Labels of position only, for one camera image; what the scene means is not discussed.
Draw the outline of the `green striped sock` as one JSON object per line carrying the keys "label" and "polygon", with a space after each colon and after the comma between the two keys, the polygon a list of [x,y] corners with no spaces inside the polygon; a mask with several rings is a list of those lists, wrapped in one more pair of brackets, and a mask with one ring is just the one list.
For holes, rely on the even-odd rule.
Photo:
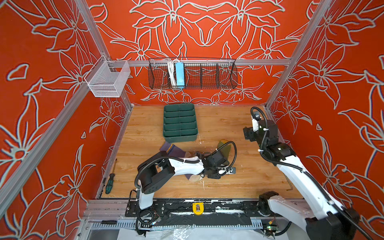
{"label": "green striped sock", "polygon": [[[224,146],[227,142],[228,142],[227,140],[220,140],[219,143],[218,143],[217,149],[221,148],[222,146]],[[226,160],[225,165],[229,165],[228,159],[229,159],[231,150],[232,150],[232,144],[228,144],[228,145],[226,145],[226,146],[224,146],[223,148],[220,149],[221,154],[223,155],[223,157]]]}

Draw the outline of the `purple sock beige toe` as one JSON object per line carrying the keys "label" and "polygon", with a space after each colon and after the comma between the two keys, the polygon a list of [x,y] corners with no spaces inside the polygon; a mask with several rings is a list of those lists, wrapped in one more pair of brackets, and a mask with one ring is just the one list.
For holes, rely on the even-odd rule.
{"label": "purple sock beige toe", "polygon": [[[168,142],[165,142],[161,147],[160,151],[165,151],[167,154],[171,157],[177,157],[177,158],[192,158],[194,157],[194,153],[185,152],[179,147],[177,147],[174,144],[170,144]],[[191,175],[191,174],[185,174],[185,177],[190,182],[198,182],[203,179],[200,175]]]}

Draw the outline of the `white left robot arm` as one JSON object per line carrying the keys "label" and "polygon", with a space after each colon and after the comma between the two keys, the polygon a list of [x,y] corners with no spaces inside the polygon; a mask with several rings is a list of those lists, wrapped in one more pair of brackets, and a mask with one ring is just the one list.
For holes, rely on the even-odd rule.
{"label": "white left robot arm", "polygon": [[172,157],[160,151],[138,167],[135,187],[139,209],[150,208],[155,192],[174,176],[193,175],[218,180],[226,174],[234,174],[233,165],[218,150],[208,155],[196,153],[191,158]]}

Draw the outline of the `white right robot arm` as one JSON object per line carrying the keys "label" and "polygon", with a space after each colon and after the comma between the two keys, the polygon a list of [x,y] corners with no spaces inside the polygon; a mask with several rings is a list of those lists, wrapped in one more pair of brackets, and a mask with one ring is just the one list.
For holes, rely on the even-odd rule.
{"label": "white right robot arm", "polygon": [[304,167],[293,149],[279,141],[278,127],[273,121],[256,116],[252,118],[252,124],[243,129],[245,139],[258,143],[261,157],[292,182],[309,206],[306,210],[269,191],[259,196],[258,212],[261,215],[281,215],[290,225],[304,230],[311,240],[352,240],[356,232],[371,239],[359,225],[358,212],[345,208],[331,196]]}

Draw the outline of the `metal hex key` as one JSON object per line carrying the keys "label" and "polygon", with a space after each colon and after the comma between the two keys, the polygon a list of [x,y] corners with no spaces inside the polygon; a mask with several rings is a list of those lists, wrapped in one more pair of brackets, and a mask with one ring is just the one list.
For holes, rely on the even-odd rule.
{"label": "metal hex key", "polygon": [[286,181],[287,181],[287,183],[289,184],[289,186],[290,186],[290,188],[289,189],[287,189],[287,191],[292,191],[294,188],[293,188],[293,184],[292,184],[292,182],[289,180],[289,178],[286,176],[286,175],[284,175],[285,176],[285,178],[286,178]]}

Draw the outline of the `green plastic divider tray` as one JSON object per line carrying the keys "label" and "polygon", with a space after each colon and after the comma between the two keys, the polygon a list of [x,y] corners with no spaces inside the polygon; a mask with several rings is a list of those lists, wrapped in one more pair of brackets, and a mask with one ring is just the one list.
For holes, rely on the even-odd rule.
{"label": "green plastic divider tray", "polygon": [[194,142],[198,136],[195,105],[164,106],[163,137],[168,143]]}

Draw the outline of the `light blue box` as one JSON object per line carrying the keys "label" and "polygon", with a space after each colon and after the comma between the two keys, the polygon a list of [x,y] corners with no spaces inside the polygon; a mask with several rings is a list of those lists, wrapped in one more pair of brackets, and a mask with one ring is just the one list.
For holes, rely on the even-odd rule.
{"label": "light blue box", "polygon": [[185,72],[184,72],[184,63],[176,62],[175,63],[176,70],[176,83],[177,87],[183,89],[185,87]]}

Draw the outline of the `green handled screwdriver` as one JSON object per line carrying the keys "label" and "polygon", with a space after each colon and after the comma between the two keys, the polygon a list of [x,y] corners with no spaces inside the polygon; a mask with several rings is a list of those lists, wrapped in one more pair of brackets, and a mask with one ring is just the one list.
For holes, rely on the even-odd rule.
{"label": "green handled screwdriver", "polygon": [[115,174],[114,173],[111,173],[109,175],[109,179],[108,179],[108,182],[106,184],[106,189],[105,189],[105,193],[108,195],[111,193],[112,189],[113,189],[113,185],[114,185],[114,178],[115,178]]}

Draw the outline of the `clear plastic wall bin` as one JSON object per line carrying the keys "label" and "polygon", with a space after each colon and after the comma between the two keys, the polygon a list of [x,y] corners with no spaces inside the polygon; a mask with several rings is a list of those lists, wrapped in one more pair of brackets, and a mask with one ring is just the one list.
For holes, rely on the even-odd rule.
{"label": "clear plastic wall bin", "polygon": [[130,74],[127,62],[124,62],[119,72],[114,72],[108,61],[100,60],[85,76],[85,82],[96,98],[119,98]]}

